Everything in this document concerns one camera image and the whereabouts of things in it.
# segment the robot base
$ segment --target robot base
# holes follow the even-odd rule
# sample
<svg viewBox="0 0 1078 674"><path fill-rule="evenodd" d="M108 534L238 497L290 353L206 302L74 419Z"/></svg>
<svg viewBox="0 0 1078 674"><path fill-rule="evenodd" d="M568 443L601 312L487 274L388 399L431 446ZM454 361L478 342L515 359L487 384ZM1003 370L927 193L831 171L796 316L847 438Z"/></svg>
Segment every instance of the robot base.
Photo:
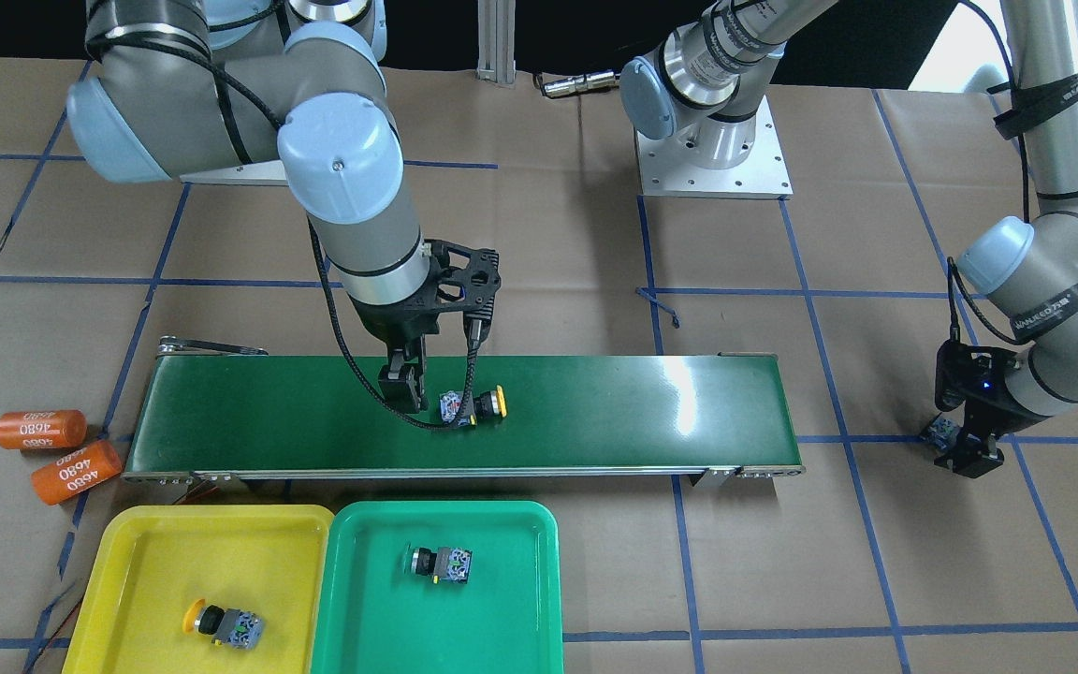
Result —
<svg viewBox="0 0 1078 674"><path fill-rule="evenodd" d="M706 169L689 161L676 136L651 140L635 133L638 175L646 196L706 196L714 200L779 200L792 195L788 167L779 149L768 99L756 112L751 152L731 169Z"/></svg>

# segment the floor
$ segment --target floor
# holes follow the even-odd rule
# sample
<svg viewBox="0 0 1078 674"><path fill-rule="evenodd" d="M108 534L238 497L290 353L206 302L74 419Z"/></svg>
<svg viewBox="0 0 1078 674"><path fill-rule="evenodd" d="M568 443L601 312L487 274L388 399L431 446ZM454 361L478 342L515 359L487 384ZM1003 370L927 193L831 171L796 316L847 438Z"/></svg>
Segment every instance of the floor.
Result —
<svg viewBox="0 0 1078 674"><path fill-rule="evenodd" d="M103 182L63 112L88 71L0 60L0 414L78 408L125 451L162 334L334 344L287 190ZM638 195L617 93L387 77L424 230L501 252L484 353L778 354L807 471L709 491L295 481L232 501L547 505L569 673L1078 673L1078 410L1007 440L980 479L914 441L946 335L942 260L1019 210L1018 154L990 121L1001 102L773 88L794 195L692 201ZM458 330L431 346L457 353ZM44 507L27 474L53 457L0 449L0 671L59 671L103 526L181 494L115 479Z"/></svg>

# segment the light blue joint cap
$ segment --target light blue joint cap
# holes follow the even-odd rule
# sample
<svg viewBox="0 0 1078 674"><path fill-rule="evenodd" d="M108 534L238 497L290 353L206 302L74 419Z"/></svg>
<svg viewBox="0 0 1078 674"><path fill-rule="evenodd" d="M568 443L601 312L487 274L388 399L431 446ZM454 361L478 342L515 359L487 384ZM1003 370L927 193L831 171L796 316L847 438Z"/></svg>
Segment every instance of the light blue joint cap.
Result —
<svg viewBox="0 0 1078 674"><path fill-rule="evenodd" d="M351 50L360 52L360 55L369 59L369 64L372 65L373 69L376 69L377 74L381 75L381 84L385 86L386 77L385 73L381 72L381 68L377 67L377 57L375 54L372 54L372 46L369 46L369 43L364 42L364 36L356 32L354 27L342 25L338 22L310 22L290 33L290 39L286 41L286 51L292 50L294 44L303 42L305 39L330 39L332 42L346 44Z"/></svg>
<svg viewBox="0 0 1078 674"><path fill-rule="evenodd" d="M660 72L647 56L637 56L621 69L621 104L635 129L651 140L677 132L672 94L660 82Z"/></svg>
<svg viewBox="0 0 1078 674"><path fill-rule="evenodd" d="M98 175L111 182L168 180L168 174L119 114L98 78L71 86L65 108L73 140Z"/></svg>
<svg viewBox="0 0 1078 674"><path fill-rule="evenodd" d="M372 27L372 55L376 56L377 63L381 64L381 59L385 59L386 50L389 47L389 27L386 23L386 0L376 0L376 3L372 4L373 11L376 11L377 16L373 19L376 20L376 25Z"/></svg>
<svg viewBox="0 0 1078 674"><path fill-rule="evenodd" d="M226 25L226 23L238 22L240 18L264 12L271 3L273 0L206 0L206 25ZM260 22L210 33L210 50L223 50L226 46L232 46L232 44L247 38L248 33L255 29L258 23Z"/></svg>
<svg viewBox="0 0 1078 674"><path fill-rule="evenodd" d="M290 192L327 222L367 221L401 188L393 127L376 104L350 91L300 102L277 134L277 150Z"/></svg>
<svg viewBox="0 0 1078 674"><path fill-rule="evenodd" d="M959 257L959 273L981 293L994 293L1022 265L1032 244L1034 228L1006 217Z"/></svg>

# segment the orange roll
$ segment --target orange roll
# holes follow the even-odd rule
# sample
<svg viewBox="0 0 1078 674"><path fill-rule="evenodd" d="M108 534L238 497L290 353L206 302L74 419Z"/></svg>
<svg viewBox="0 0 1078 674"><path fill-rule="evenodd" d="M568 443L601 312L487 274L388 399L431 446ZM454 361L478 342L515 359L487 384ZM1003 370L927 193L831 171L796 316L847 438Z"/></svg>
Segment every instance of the orange roll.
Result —
<svg viewBox="0 0 1078 674"><path fill-rule="evenodd" d="M31 486L40 500L56 505L116 477L123 469L124 462L115 448L107 440L98 440L31 473Z"/></svg>
<svg viewBox="0 0 1078 674"><path fill-rule="evenodd" d="M86 439L86 417L75 409L9 411L0 416L0 446L8 450L65 450Z"/></svg>

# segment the green conveyor belt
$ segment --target green conveyor belt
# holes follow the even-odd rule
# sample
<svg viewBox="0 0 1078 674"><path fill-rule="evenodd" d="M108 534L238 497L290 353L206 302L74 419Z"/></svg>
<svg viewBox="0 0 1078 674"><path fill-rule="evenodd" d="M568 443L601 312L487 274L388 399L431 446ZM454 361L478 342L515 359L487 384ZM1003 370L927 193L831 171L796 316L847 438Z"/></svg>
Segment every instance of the green conveyor belt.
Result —
<svg viewBox="0 0 1078 674"><path fill-rule="evenodd" d="M383 358L357 358L375 380ZM462 358L429 358L431 410ZM127 479L796 473L775 357L482 357L474 394L508 416L421 430L379 408L340 357L157 359Z"/></svg>

